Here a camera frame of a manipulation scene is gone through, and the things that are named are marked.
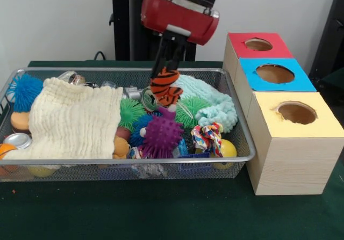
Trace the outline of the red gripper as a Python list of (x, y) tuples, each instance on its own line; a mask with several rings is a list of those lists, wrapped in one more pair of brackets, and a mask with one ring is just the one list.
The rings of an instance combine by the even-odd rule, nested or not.
[(172, 42), (174, 32), (185, 37), (176, 37), (173, 55), (167, 70), (177, 70), (183, 59), (187, 41), (205, 45), (219, 24), (219, 12), (189, 0), (143, 0), (141, 22), (144, 27), (163, 33), (152, 67), (151, 77), (156, 77), (166, 62), (166, 50)]

